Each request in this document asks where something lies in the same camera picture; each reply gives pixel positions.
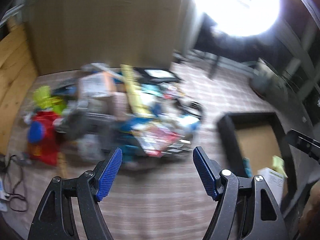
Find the white paper box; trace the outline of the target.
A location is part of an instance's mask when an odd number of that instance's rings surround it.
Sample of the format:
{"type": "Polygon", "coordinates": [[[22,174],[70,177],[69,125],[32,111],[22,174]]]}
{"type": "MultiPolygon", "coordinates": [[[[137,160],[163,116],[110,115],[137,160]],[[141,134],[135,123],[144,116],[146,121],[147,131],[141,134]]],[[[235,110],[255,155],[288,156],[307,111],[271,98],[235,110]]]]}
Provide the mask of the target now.
{"type": "Polygon", "coordinates": [[[266,180],[268,187],[276,199],[277,204],[280,206],[283,198],[285,177],[268,167],[258,170],[258,175],[263,176],[263,178],[266,180]]]}

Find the yellow ruler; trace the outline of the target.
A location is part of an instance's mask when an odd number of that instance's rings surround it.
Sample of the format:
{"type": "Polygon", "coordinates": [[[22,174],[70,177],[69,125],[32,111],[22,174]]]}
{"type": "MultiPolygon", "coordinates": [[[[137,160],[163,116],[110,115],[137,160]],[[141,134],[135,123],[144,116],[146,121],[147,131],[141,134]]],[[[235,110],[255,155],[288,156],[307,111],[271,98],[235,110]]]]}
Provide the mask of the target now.
{"type": "Polygon", "coordinates": [[[142,103],[141,100],[141,86],[137,81],[132,66],[127,64],[121,64],[121,73],[124,77],[124,85],[127,93],[129,105],[133,114],[143,117],[150,118],[152,116],[149,108],[142,103]]]}

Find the black storage tray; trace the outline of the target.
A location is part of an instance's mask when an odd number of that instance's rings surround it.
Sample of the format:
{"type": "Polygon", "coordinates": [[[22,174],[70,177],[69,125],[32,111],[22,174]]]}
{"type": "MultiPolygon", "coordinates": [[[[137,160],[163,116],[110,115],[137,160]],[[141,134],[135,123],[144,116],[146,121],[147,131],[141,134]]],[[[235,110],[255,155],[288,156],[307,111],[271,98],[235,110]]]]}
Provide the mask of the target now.
{"type": "Polygon", "coordinates": [[[279,206],[284,211],[297,191],[297,179],[293,156],[276,113],[227,113],[217,122],[217,129],[230,169],[237,176],[249,178],[249,173],[256,175],[263,168],[271,168],[275,155],[283,159],[287,178],[279,206]]]}

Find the cardboard parcel with label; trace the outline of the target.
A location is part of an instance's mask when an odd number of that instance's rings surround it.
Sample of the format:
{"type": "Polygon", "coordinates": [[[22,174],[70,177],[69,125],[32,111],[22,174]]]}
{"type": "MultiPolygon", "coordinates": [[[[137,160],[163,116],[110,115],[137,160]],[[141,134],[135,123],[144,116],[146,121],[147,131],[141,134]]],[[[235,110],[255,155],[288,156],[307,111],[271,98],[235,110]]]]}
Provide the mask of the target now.
{"type": "Polygon", "coordinates": [[[79,98],[108,98],[116,92],[113,77],[107,72],[99,72],[78,80],[79,98]]]}

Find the green tube with orange label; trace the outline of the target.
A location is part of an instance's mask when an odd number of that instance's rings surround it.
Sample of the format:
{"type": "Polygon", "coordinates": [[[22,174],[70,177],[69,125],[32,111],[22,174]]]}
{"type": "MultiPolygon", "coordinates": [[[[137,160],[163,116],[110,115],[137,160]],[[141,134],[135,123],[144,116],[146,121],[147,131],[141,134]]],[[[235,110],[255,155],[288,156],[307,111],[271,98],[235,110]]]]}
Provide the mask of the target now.
{"type": "Polygon", "coordinates": [[[41,110],[50,110],[61,115],[67,104],[64,98],[53,96],[49,86],[41,86],[33,92],[35,106],[41,110]]]}

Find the pine wood plank board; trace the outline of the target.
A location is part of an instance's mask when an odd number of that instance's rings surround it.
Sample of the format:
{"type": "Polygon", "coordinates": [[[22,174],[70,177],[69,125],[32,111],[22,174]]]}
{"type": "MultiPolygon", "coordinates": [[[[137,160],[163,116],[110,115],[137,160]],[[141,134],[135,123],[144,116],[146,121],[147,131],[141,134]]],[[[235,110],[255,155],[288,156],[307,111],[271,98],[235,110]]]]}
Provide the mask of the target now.
{"type": "Polygon", "coordinates": [[[38,76],[25,26],[1,40],[1,154],[7,153],[10,133],[20,105],[38,76]]]}

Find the brown cardboard back panel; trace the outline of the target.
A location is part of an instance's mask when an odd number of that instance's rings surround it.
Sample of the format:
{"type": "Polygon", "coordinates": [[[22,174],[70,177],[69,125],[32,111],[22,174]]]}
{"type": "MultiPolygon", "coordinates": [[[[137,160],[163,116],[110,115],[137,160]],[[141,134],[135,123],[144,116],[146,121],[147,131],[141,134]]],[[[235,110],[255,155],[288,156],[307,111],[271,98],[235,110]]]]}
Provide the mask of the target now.
{"type": "Polygon", "coordinates": [[[24,16],[41,74],[102,62],[168,68],[181,0],[27,0],[24,16]]]}

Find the blue round ball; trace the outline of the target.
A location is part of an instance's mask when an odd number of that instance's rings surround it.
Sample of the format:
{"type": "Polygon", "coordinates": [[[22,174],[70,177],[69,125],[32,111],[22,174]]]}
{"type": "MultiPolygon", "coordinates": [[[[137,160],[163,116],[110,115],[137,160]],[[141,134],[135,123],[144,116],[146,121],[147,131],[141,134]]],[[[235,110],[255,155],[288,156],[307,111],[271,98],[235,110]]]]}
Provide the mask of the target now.
{"type": "Polygon", "coordinates": [[[40,142],[46,133],[46,129],[39,121],[33,121],[28,131],[27,139],[31,144],[40,142]]]}

